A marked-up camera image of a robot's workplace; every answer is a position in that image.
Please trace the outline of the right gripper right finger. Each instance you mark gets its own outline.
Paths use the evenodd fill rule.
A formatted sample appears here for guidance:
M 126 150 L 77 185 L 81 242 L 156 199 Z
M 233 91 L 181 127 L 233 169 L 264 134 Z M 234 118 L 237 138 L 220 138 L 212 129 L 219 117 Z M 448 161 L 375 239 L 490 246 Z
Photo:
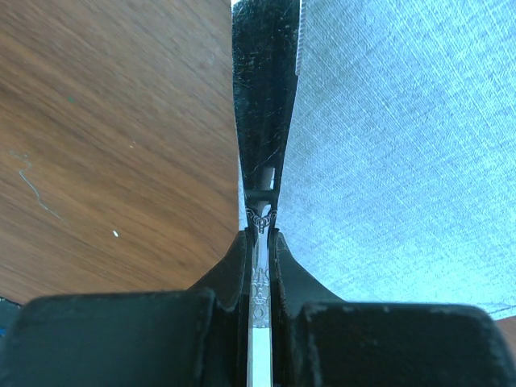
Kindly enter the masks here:
M 346 302 L 294 258 L 269 255 L 276 386 L 512 386 L 497 324 L 455 304 Z

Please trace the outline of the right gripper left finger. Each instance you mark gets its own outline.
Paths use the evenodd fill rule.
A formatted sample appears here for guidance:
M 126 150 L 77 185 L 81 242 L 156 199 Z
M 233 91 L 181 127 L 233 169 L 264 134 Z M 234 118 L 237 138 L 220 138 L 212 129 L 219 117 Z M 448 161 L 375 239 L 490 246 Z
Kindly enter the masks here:
M 248 242 L 186 290 L 28 302 L 1 346 L 4 386 L 243 386 Z

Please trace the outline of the grey cloth napkin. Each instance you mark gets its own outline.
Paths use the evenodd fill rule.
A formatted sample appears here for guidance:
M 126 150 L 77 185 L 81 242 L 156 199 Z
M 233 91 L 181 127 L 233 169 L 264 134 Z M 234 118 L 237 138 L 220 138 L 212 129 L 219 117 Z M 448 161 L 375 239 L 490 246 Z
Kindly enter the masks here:
M 350 302 L 515 313 L 515 4 L 311 1 L 277 224 Z

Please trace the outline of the silver table knife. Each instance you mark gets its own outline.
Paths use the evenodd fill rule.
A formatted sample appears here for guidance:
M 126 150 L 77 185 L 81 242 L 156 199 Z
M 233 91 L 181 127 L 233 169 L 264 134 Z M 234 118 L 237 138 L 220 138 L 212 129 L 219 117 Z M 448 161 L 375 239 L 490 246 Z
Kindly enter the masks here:
M 231 23 L 235 129 L 249 242 L 246 384 L 272 386 L 271 254 L 306 2 L 233 1 Z

